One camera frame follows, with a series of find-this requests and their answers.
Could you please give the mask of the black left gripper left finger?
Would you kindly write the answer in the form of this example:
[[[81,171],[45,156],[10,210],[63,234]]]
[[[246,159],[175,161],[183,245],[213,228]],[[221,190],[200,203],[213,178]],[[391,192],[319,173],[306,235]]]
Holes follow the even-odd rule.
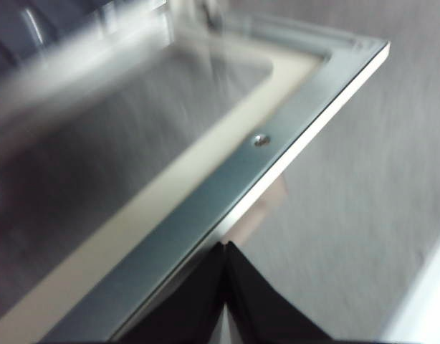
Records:
[[[224,305],[225,246],[216,244],[184,282],[119,343],[207,343]]]

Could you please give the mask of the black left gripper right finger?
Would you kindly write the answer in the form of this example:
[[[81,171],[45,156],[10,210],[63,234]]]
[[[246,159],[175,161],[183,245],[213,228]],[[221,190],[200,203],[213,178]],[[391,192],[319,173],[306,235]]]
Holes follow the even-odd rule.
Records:
[[[244,343],[330,343],[333,339],[288,302],[242,252],[226,245],[227,305]]]

